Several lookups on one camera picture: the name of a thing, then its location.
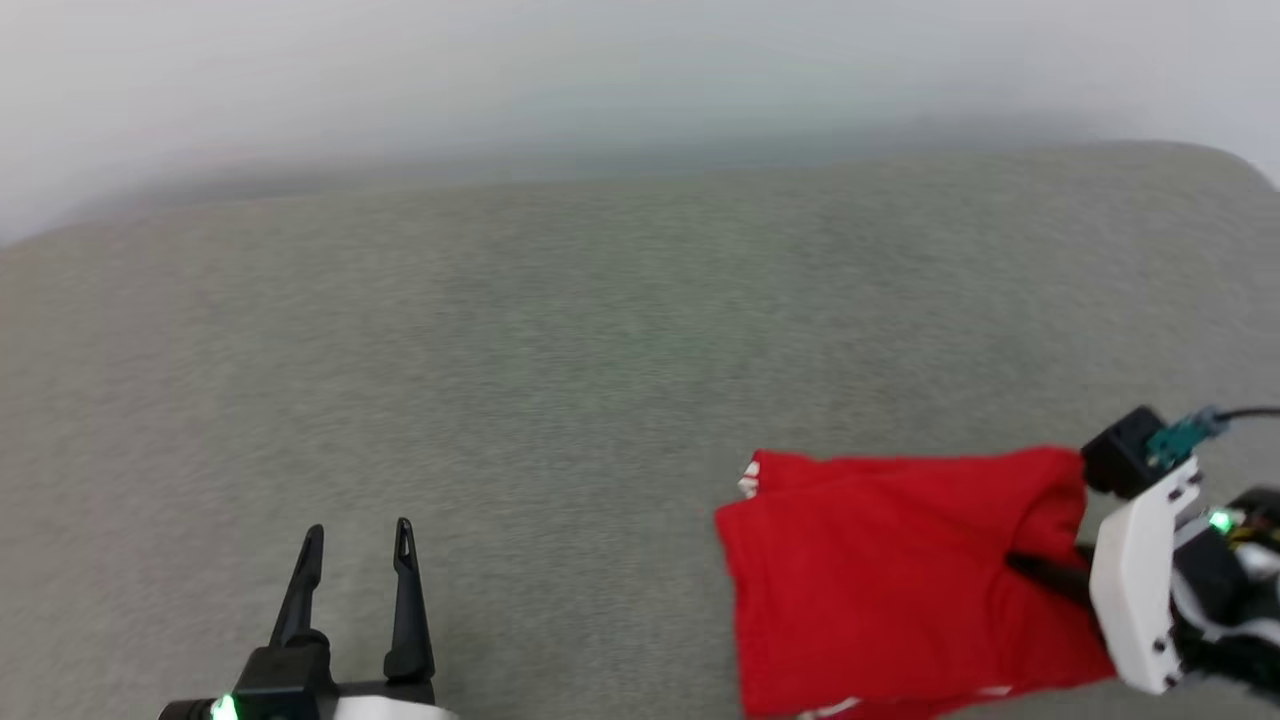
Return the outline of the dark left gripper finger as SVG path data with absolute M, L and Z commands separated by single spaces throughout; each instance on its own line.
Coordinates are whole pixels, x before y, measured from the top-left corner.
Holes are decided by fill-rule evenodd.
M 430 684 L 436 667 L 413 527 L 408 518 L 399 518 L 396 523 L 392 564 L 397 578 L 396 606 L 383 674 L 393 684 Z
M 271 630 L 270 647 L 328 647 L 328 638 L 312 626 L 314 594 L 323 579 L 325 530 L 311 525 L 303 538 Z

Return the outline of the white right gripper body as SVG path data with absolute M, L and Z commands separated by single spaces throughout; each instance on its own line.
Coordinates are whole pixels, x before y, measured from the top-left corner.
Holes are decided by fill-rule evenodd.
M 1189 457 L 1100 525 L 1091 602 L 1120 680 L 1162 694 L 1181 680 L 1172 641 L 1174 536 L 1201 493 L 1201 465 Z

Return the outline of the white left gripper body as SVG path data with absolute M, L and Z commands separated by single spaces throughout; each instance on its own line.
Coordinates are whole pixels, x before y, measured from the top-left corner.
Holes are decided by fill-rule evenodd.
M 352 682 L 338 685 L 333 719 L 460 719 L 436 702 L 431 682 Z

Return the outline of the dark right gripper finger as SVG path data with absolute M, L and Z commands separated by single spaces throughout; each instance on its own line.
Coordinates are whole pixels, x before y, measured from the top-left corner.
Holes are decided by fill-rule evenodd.
M 1007 553 L 1005 562 L 1037 585 L 1083 609 L 1092 609 L 1091 570 L 1094 550 L 1073 550 L 1071 556 L 1070 562 L 1059 562 L 1029 553 Z

